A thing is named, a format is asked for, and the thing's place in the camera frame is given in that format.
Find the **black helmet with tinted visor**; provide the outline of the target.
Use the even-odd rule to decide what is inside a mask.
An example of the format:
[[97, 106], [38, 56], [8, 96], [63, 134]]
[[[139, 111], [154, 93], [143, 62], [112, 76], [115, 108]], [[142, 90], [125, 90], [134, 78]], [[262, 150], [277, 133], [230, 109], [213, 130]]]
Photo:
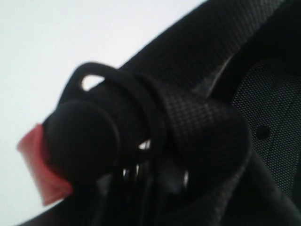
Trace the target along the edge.
[[208, 0], [80, 65], [17, 148], [54, 205], [27, 226], [300, 225], [300, 1]]

